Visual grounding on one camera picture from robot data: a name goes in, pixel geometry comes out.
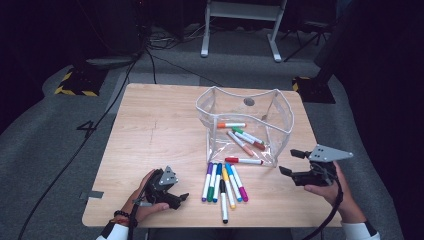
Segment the clear plastic bag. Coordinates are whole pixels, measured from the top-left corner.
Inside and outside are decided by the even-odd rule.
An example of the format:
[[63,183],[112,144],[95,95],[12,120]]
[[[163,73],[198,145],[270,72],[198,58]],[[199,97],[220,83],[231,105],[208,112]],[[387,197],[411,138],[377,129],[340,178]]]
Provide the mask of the clear plastic bag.
[[[199,119],[207,128],[206,161],[224,162],[227,157],[262,160],[262,165],[276,167],[278,156],[287,145],[294,115],[284,95],[274,89],[256,95],[237,95],[211,87],[196,101]],[[240,128],[264,142],[264,149],[242,140],[253,155],[237,144],[219,124],[245,123]]]

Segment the black cable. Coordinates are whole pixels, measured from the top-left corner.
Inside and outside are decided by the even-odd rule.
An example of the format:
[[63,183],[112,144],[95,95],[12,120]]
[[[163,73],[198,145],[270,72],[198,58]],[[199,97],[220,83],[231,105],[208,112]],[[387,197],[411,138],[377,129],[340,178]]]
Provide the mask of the black cable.
[[81,9],[82,13],[84,14],[85,18],[87,19],[88,23],[90,24],[91,29],[93,30],[94,34],[96,35],[96,37],[100,40],[100,42],[103,44],[103,46],[105,46],[109,51],[120,55],[120,56],[133,56],[133,55],[138,55],[143,51],[143,46],[140,47],[139,50],[137,50],[135,53],[124,53],[121,52],[120,50],[116,50],[111,48],[104,40],[103,38],[100,36],[99,32],[96,30],[96,28],[94,27],[93,21],[91,21],[90,17],[88,16],[87,12],[85,11],[84,7],[82,6],[80,0],[76,0],[79,8]]
[[150,61],[152,61],[152,69],[153,69],[153,81],[155,82],[155,84],[158,84],[156,82],[156,67],[155,67],[155,61],[153,61],[153,57],[152,54],[150,54],[149,50],[146,49],[147,54],[149,54],[150,57]]
[[337,210],[339,209],[340,203],[342,203],[342,201],[343,201],[343,190],[342,190],[342,185],[340,184],[339,179],[336,178],[334,180],[336,181],[337,185],[339,186],[339,189],[338,189],[338,192],[337,192],[336,202],[334,203],[333,209],[331,209],[330,214],[324,220],[324,222],[322,222],[321,225],[317,229],[315,229],[315,231],[313,231],[311,234],[309,234],[308,236],[306,236],[305,238],[303,238],[303,240],[312,239],[319,232],[322,232],[322,230],[333,219],[334,215],[336,214]]
[[199,77],[201,77],[201,78],[203,78],[203,79],[206,79],[206,80],[208,80],[208,81],[210,81],[210,82],[214,83],[215,85],[217,85],[217,86],[219,86],[219,87],[224,87],[224,86],[222,86],[221,84],[219,84],[219,83],[215,82],[214,80],[211,80],[211,79],[209,79],[209,78],[207,78],[207,77],[204,77],[204,76],[201,76],[201,75],[199,75],[199,74],[197,74],[197,73],[195,73],[195,72],[192,72],[192,71],[190,71],[190,70],[188,70],[188,69],[186,69],[186,68],[183,68],[183,67],[181,67],[181,66],[178,66],[178,65],[176,65],[176,64],[173,64],[173,63],[171,63],[170,61],[168,61],[168,60],[166,60],[166,59],[163,59],[163,58],[157,57],[157,56],[155,56],[155,55],[152,55],[152,57],[157,58],[157,59],[159,59],[159,60],[162,60],[162,61],[164,61],[164,62],[167,62],[168,64],[170,64],[170,65],[172,65],[172,66],[174,66],[174,67],[180,68],[180,69],[182,69],[182,70],[184,70],[184,71],[186,71],[186,72],[189,72],[189,73],[191,73],[191,74],[194,74],[194,75],[196,75],[196,76],[199,76]]
[[[150,182],[150,179],[152,179],[152,177],[153,177],[153,173],[150,175],[149,179],[147,179],[146,184],[144,184],[144,186],[141,189],[140,194],[138,195],[137,199],[134,199],[134,200],[138,200],[138,199],[141,200],[143,198],[143,193],[144,193],[144,191],[146,189],[146,185]],[[128,225],[128,236],[127,236],[127,240],[133,240],[134,227],[135,227],[134,226],[134,223],[137,221],[135,217],[137,215],[138,207],[139,207],[138,204],[134,204],[133,205],[133,208],[131,210],[130,219],[129,219],[130,220],[130,223]]]
[[[135,63],[137,62],[137,60],[135,60],[127,69],[126,72],[126,77],[125,80],[127,80],[127,78],[129,77],[129,73],[131,72],[131,69],[134,67]],[[94,126],[94,129],[96,129],[99,124],[102,122],[102,120],[105,118],[105,116],[109,113],[110,109],[112,108],[112,106],[116,103],[116,101],[118,100],[119,95],[122,92],[122,89],[125,86],[125,82],[123,82],[121,88],[119,89],[119,92],[117,94],[117,96],[115,97],[114,101],[112,102],[112,104],[109,106],[109,108],[105,111],[105,113],[103,113],[103,115],[101,116],[101,118],[97,121],[97,123]],[[93,134],[94,131],[89,131],[87,137],[84,139],[84,141],[81,143],[81,145],[78,147],[78,149],[75,151],[75,153],[72,155],[72,157],[69,159],[69,161],[66,163],[66,165],[62,168],[62,170],[59,172],[59,174],[54,178],[54,180],[50,183],[50,185],[47,187],[47,189],[44,191],[43,195],[41,195],[41,197],[38,199],[37,203],[35,204],[35,206],[32,208],[30,214],[28,215],[27,219],[25,220],[24,225],[21,228],[21,232],[19,233],[19,237],[18,240],[22,239],[22,236],[25,232],[26,227],[28,226],[29,221],[31,220],[32,216],[34,215],[35,211],[37,210],[38,206],[41,204],[41,202],[43,201],[44,197],[47,195],[47,193],[51,190],[51,188],[54,186],[54,184],[57,182],[57,180],[62,176],[62,174],[65,172],[65,170],[69,167],[69,165],[71,165],[71,163],[74,161],[74,159],[77,157],[77,155],[79,154],[79,152],[81,151],[81,149],[85,146],[85,144],[87,143],[88,139],[90,139],[91,135]]]

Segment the gray carpet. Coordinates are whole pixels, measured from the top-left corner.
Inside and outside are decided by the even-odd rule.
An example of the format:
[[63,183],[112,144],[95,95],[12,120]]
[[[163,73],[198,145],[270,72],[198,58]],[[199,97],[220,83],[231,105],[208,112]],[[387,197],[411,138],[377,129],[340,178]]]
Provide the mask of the gray carpet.
[[[211,36],[208,58],[200,57],[201,39],[168,50],[150,50],[157,81],[291,90],[293,77],[317,74],[319,68],[313,64],[313,58],[322,44],[309,45],[287,63],[275,63],[266,32],[269,31],[217,32]],[[301,37],[306,40],[308,34]],[[277,41],[277,46],[284,57],[294,51],[298,43],[293,34],[284,41]],[[55,89],[70,67],[46,79],[45,98],[0,136],[0,209],[3,213],[0,239],[18,238],[37,200],[83,142],[85,132],[76,128],[89,120],[97,122],[100,119],[117,95],[116,89],[123,83],[127,69],[110,70],[98,97],[55,95]],[[152,62],[145,54],[132,70],[129,82],[152,82],[152,73]],[[341,166],[356,200],[382,239],[403,239],[392,199],[361,143],[343,86],[335,77],[329,85],[336,104],[305,103],[317,141],[355,154],[353,159],[342,161]],[[79,196],[91,190],[117,109],[118,105],[113,106],[46,195],[23,239],[95,239],[98,236],[101,228],[85,227],[81,222],[85,201]],[[301,239],[312,230],[293,229],[294,239]],[[145,229],[137,229],[136,239],[144,239],[144,233]],[[325,239],[344,239],[343,231],[327,228]]]

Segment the white marker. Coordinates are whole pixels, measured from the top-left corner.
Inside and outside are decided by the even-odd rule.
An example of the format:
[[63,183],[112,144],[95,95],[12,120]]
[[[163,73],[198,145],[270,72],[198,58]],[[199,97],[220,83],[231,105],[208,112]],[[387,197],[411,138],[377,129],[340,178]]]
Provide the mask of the white marker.
[[247,154],[249,154],[250,156],[253,156],[253,155],[255,155],[253,152],[252,152],[252,150],[250,150],[250,148],[245,144],[245,143],[243,143],[236,135],[234,135],[234,133],[232,132],[232,131],[228,131],[227,132],[228,133],[228,135],[241,147],[241,148],[243,148],[243,150],[247,153]]
[[247,137],[247,136],[246,136],[246,135],[244,135],[244,134],[241,134],[241,133],[239,133],[239,132],[234,132],[234,135],[236,135],[237,137],[239,137],[239,138],[243,139],[244,141],[246,141],[246,142],[248,142],[248,143],[252,144],[253,146],[255,146],[255,147],[259,148],[259,149],[260,149],[260,150],[262,150],[262,151],[264,151],[264,150],[265,150],[265,145],[260,144],[259,142],[255,141],[255,140],[253,140],[253,139],[251,139],[251,138],[249,138],[249,137]]
[[249,163],[249,164],[257,164],[257,165],[264,164],[264,161],[261,159],[243,159],[243,158],[227,157],[225,158],[225,161],[229,163]]
[[240,194],[241,194],[241,197],[243,198],[243,201],[245,202],[249,201],[249,197],[247,197],[247,192],[244,189],[243,184],[241,183],[240,177],[236,171],[236,167],[234,165],[231,165],[231,170],[233,170],[233,175],[234,175],[234,178],[236,179],[237,186],[239,187]]
[[217,128],[246,127],[246,123],[218,123]]
[[227,169],[228,177],[230,177],[231,186],[233,186],[234,194],[236,194],[237,201],[243,201],[243,198],[240,195],[240,190],[237,186],[237,182],[234,179],[233,170],[231,170],[231,165],[229,163],[226,163],[225,168]]
[[236,203],[234,202],[233,191],[231,191],[230,179],[228,178],[227,169],[225,167],[222,168],[222,178],[225,182],[225,188],[227,189],[228,200],[230,201],[230,208],[236,208]]
[[215,188],[213,193],[213,202],[218,202],[219,182],[221,181],[222,163],[218,163],[216,168]]
[[225,182],[221,179],[219,182],[219,189],[221,190],[221,209],[222,209],[222,222],[228,223],[228,210],[227,210],[227,199],[225,194]]
[[211,181],[212,169],[213,169],[213,163],[210,162],[208,164],[208,170],[206,171],[206,179],[205,179],[205,186],[203,187],[202,202],[206,202],[206,198],[208,196],[208,188],[209,188],[209,183]]
[[206,198],[208,202],[212,202],[212,197],[213,197],[214,187],[215,187],[216,168],[217,168],[217,164],[214,163],[212,168],[211,181],[209,182],[208,196]]

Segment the wooden table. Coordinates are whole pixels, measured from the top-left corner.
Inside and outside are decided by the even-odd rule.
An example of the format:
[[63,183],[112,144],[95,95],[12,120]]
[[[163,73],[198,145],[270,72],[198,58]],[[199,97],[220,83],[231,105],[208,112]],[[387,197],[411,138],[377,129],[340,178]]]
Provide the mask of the wooden table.
[[[225,90],[251,95],[264,90]],[[331,206],[322,198],[296,187],[278,167],[237,165],[249,201],[229,208],[223,224],[221,203],[203,203],[201,195],[207,169],[206,128],[198,119],[197,98],[206,87],[130,84],[127,86],[93,185],[104,192],[90,198],[83,215],[86,226],[104,226],[120,209],[142,178],[152,169],[170,166],[179,182],[169,192],[190,193],[178,210],[147,218],[142,227],[316,227]],[[283,91],[295,115],[290,141],[279,156],[279,166],[308,171],[309,162],[294,158],[290,149],[311,151],[316,143],[299,95]],[[338,214],[328,226],[340,226]]]

